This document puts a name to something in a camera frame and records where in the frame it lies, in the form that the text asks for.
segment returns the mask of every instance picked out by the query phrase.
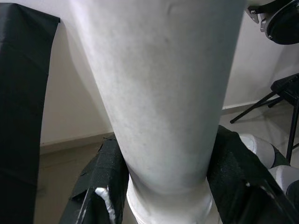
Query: black fabric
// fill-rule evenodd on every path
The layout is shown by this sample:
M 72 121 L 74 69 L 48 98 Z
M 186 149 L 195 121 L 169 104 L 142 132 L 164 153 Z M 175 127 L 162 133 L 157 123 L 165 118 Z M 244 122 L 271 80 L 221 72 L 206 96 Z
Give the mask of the black fabric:
M 299 180 L 294 181 L 286 190 L 286 196 L 299 211 Z
M 104 200 L 94 193 L 96 188 L 109 188 L 115 224 L 121 224 L 128 188 L 128 168 L 114 135 L 103 143 L 97 155 L 83 169 L 60 224 L 110 224 Z
M 299 213 L 259 158 L 222 126 L 207 180 L 224 224 L 299 223 Z
M 0 3 L 0 223 L 32 224 L 50 52 L 60 19 Z

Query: chair leg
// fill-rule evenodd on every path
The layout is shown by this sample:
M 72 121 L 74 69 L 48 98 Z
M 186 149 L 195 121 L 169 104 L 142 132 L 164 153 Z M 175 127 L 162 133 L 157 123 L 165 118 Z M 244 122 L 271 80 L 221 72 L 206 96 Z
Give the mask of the chair leg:
M 294 105 L 290 137 L 289 137 L 289 142 L 288 142 L 288 149 L 286 151 L 286 159 L 289 162 L 291 162 L 292 149 L 293 149 L 294 138 L 295 138 L 295 133 L 296 133 L 296 126 L 297 126 L 297 121 L 298 121 L 298 113 L 299 113 L 299 100 L 297 100 L 296 104 Z
M 283 100 L 282 97 L 278 97 L 277 99 L 275 99 L 275 100 L 273 101 L 273 103 L 268 104 L 268 107 L 271 108 L 271 107 L 273 107 L 274 105 L 278 104 L 278 103 L 279 103 L 280 101 L 282 101 L 282 100 Z
M 244 115 L 248 114 L 253 109 L 264 105 L 264 102 L 266 102 L 266 100 L 268 100 L 269 98 L 273 97 L 274 95 L 275 95 L 275 93 L 271 92 L 270 94 L 268 94 L 267 96 L 265 96 L 264 98 L 262 98 L 260 101 L 258 101 L 256 104 L 252 105 L 250 108 L 248 108 L 247 110 L 245 110 L 244 112 L 242 112 L 241 114 L 239 114 L 238 116 L 236 116 L 234 119 L 232 119 L 230 121 L 230 123 L 231 124 L 235 123 L 238 119 L 240 119 Z

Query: black chair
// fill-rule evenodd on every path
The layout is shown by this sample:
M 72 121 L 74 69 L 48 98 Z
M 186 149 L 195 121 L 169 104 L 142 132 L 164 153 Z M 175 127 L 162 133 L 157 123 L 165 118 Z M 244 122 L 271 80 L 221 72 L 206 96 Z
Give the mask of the black chair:
M 235 117 L 230 121 L 231 124 L 235 123 L 238 119 L 249 113 L 255 108 L 258 108 L 263 105 L 268 105 L 269 108 L 273 107 L 275 104 L 279 103 L 283 99 L 289 102 L 291 105 L 294 106 L 293 109 L 293 116 L 292 116 L 292 124 L 288 142 L 288 149 L 286 152 L 286 159 L 290 162 L 292 156 L 292 150 L 299 146 L 299 143 L 294 144 L 294 138 L 296 133 L 296 126 L 298 120 L 298 113 L 299 113 L 299 73 L 282 78 L 280 80 L 275 81 L 271 86 L 272 92 L 258 101 L 256 104 L 245 110 L 243 113 Z M 278 98 L 273 100 L 268 100 L 275 95 L 279 95 Z

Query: tiled floor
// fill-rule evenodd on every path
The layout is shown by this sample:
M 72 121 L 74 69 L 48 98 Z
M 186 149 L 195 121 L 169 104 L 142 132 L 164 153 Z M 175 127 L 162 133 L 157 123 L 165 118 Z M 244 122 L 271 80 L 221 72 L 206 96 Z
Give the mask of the tiled floor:
M 220 124 L 239 133 L 251 133 L 275 145 L 283 154 L 288 141 L 292 107 L 286 103 L 274 108 L 255 109 L 247 116 L 230 124 L 239 112 L 221 117 Z M 58 224 L 71 190 L 84 166 L 96 154 L 100 144 L 63 150 L 41 156 L 39 191 L 36 198 L 35 224 Z M 299 150 L 294 150 L 291 165 L 299 168 Z M 123 224 L 135 224 L 128 204 L 124 209 Z M 221 223 L 213 204 L 206 224 Z

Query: black round object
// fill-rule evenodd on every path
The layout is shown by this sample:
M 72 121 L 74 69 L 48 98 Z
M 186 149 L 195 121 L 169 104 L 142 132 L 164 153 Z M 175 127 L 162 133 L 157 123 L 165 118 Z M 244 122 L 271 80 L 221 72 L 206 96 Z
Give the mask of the black round object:
M 267 36 L 278 44 L 299 42 L 299 0 L 293 1 L 278 11 L 267 27 Z

